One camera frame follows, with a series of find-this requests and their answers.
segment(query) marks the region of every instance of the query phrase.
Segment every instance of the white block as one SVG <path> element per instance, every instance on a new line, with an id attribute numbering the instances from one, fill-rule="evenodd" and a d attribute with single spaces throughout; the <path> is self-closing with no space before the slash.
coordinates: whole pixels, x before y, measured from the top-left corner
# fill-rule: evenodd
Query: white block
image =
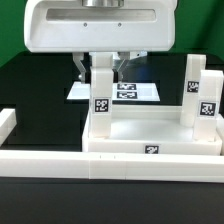
<path id="1" fill-rule="evenodd" d="M 91 68 L 92 97 L 112 97 L 114 73 L 110 68 Z"/>
<path id="2" fill-rule="evenodd" d="M 188 55 L 180 123 L 193 127 L 198 104 L 201 70 L 205 69 L 205 55 Z"/>
<path id="3" fill-rule="evenodd" d="M 125 179 L 125 155 L 102 153 L 95 154 L 89 162 L 90 179 Z"/>
<path id="4" fill-rule="evenodd" d="M 94 114 L 90 112 L 90 137 L 104 138 L 110 136 L 111 132 L 111 113 L 110 114 Z"/>
<path id="5" fill-rule="evenodd" d="M 90 119 L 89 135 L 92 137 L 108 137 L 111 130 L 113 71 L 107 63 L 112 61 L 112 53 L 96 53 L 92 58 L 94 66 L 91 68 Z"/>
<path id="6" fill-rule="evenodd" d="M 91 53 L 93 68 L 113 68 L 112 53 Z"/>
<path id="7" fill-rule="evenodd" d="M 223 165 L 220 156 L 127 155 L 126 179 L 222 182 Z"/>
<path id="8" fill-rule="evenodd" d="M 89 178 L 86 153 L 0 150 L 0 176 Z"/>
<path id="9" fill-rule="evenodd" d="M 0 146 L 16 126 L 14 109 L 3 109 L 0 113 Z"/>
<path id="10" fill-rule="evenodd" d="M 194 125 L 194 139 L 214 142 L 216 140 L 216 126 L 216 119 L 197 117 Z"/>
<path id="11" fill-rule="evenodd" d="M 223 87 L 223 72 L 202 70 L 199 100 L 220 101 Z"/>
<path id="12" fill-rule="evenodd" d="M 188 54 L 186 78 L 189 81 L 200 80 L 201 70 L 205 69 L 206 55 Z"/>
<path id="13" fill-rule="evenodd" d="M 201 72 L 197 118 L 193 134 L 195 140 L 215 141 L 223 79 L 222 71 Z"/>

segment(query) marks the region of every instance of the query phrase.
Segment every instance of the white plastic base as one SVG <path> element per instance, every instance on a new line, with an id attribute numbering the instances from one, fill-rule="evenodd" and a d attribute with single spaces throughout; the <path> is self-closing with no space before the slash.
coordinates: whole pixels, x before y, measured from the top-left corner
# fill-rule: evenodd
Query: white plastic base
<path id="1" fill-rule="evenodd" d="M 222 140 L 196 141 L 193 128 L 180 125 L 181 107 L 113 105 L 109 138 L 89 137 L 87 119 L 84 152 L 220 155 Z"/>

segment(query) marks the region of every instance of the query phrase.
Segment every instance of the white pillar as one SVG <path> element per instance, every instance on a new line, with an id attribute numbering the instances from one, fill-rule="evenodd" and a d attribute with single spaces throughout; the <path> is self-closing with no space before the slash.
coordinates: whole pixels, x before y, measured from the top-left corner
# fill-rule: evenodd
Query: white pillar
<path id="1" fill-rule="evenodd" d="M 114 77 L 112 68 L 112 53 L 92 54 L 89 137 L 110 136 Z"/>
<path id="2" fill-rule="evenodd" d="M 194 126 L 198 105 L 198 90 L 201 70 L 205 69 L 205 65 L 205 55 L 188 55 L 182 112 L 180 118 L 180 124 L 186 127 Z"/>
<path id="3" fill-rule="evenodd" d="M 215 141 L 223 78 L 222 71 L 201 71 L 198 109 L 193 133 L 195 140 Z"/>

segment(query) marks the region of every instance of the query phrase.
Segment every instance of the white platform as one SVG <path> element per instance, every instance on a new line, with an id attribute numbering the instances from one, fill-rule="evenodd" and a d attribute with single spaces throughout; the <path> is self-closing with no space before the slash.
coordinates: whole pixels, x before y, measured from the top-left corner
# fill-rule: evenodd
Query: white platform
<path id="1" fill-rule="evenodd" d="M 193 128 L 180 125 L 181 107 L 113 105 L 112 111 L 109 138 L 88 136 L 87 119 L 83 133 L 84 152 L 221 154 L 222 140 L 218 133 L 215 141 L 196 141 Z"/>
<path id="2" fill-rule="evenodd" d="M 136 90 L 118 90 L 117 85 L 118 84 L 113 84 L 113 101 L 160 101 L 155 83 L 134 83 L 134 85 L 136 85 Z M 118 98 L 119 92 L 134 92 L 137 94 L 137 98 Z M 89 98 L 90 84 L 81 84 L 81 82 L 74 82 L 68 94 L 67 100 L 89 100 Z"/>

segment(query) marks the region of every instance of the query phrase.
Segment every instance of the black surface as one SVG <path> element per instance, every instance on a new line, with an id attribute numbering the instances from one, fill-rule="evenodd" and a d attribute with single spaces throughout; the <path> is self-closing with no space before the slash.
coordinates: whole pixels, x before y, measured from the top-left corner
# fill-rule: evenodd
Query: black surface
<path id="1" fill-rule="evenodd" d="M 161 105 L 181 105 L 185 66 L 184 54 L 150 55 L 125 77 L 156 81 Z M 207 68 L 224 66 L 208 56 Z M 79 151 L 88 104 L 65 100 L 77 75 L 70 55 L 23 53 L 2 67 L 0 109 L 18 120 L 4 147 Z M 224 184 L 0 178 L 0 224 L 223 224 L 223 208 Z"/>

